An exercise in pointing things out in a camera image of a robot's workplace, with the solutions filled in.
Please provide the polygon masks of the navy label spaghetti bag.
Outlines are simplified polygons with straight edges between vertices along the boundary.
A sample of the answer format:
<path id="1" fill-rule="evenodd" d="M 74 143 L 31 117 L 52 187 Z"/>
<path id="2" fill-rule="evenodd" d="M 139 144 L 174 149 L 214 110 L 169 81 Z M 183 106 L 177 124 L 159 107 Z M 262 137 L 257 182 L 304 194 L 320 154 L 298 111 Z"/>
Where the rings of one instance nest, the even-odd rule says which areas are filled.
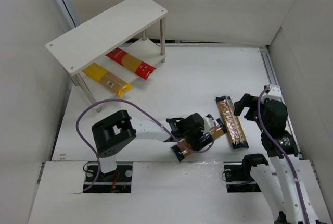
<path id="1" fill-rule="evenodd" d="M 171 147 L 179 161 L 191 155 L 208 149 L 211 144 L 227 133 L 225 124 L 220 118 L 214 119 L 210 114 L 201 117 L 194 113 L 187 118 L 171 118 L 166 120 L 171 133 L 180 141 Z"/>

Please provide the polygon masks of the red spaghetti bag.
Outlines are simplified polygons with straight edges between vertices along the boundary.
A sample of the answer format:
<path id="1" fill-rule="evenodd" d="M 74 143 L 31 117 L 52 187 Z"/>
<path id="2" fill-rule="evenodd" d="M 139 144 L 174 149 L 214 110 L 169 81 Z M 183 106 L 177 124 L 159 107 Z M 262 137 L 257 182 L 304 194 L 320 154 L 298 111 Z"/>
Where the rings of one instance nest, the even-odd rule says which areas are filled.
<path id="1" fill-rule="evenodd" d="M 145 80 L 147 80 L 156 70 L 154 66 L 136 58 L 118 47 L 107 53 L 106 56 Z"/>

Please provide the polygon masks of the yellow spaghetti bag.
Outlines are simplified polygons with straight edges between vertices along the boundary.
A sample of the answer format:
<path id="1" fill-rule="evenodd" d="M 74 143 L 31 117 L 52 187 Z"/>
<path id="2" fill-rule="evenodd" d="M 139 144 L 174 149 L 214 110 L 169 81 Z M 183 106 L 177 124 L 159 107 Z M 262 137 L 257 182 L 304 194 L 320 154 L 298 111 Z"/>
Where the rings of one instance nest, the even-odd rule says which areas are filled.
<path id="1" fill-rule="evenodd" d="M 82 72 L 120 98 L 123 98 L 124 93 L 133 88 L 131 84 L 123 81 L 97 63 L 92 63 Z"/>

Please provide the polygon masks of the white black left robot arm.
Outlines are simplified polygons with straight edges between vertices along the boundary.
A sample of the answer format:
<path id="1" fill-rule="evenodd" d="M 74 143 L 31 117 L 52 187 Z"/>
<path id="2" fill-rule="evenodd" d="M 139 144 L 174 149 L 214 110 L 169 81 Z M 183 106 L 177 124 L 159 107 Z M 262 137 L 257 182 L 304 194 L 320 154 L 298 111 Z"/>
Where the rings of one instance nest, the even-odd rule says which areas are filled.
<path id="1" fill-rule="evenodd" d="M 92 126 L 103 174 L 117 170 L 116 155 L 135 139 L 175 143 L 171 150 L 179 157 L 183 150 L 201 152 L 213 142 L 211 130 L 217 130 L 217 123 L 210 114 L 168 118 L 158 125 L 153 120 L 132 118 L 127 110 L 120 110 Z"/>

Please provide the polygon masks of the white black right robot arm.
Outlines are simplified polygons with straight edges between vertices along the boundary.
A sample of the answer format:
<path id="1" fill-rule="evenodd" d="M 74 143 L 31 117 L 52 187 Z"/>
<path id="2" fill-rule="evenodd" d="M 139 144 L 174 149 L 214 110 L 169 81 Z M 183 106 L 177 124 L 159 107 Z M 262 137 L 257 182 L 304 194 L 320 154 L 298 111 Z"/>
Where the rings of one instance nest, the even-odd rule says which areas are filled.
<path id="1" fill-rule="evenodd" d="M 260 96 L 244 94 L 234 103 L 236 116 L 248 108 L 245 119 L 257 124 L 267 152 L 244 156 L 242 169 L 259 186 L 274 223 L 320 223 L 299 170 L 296 142 L 286 130 L 287 106 L 272 91 L 267 87 Z"/>

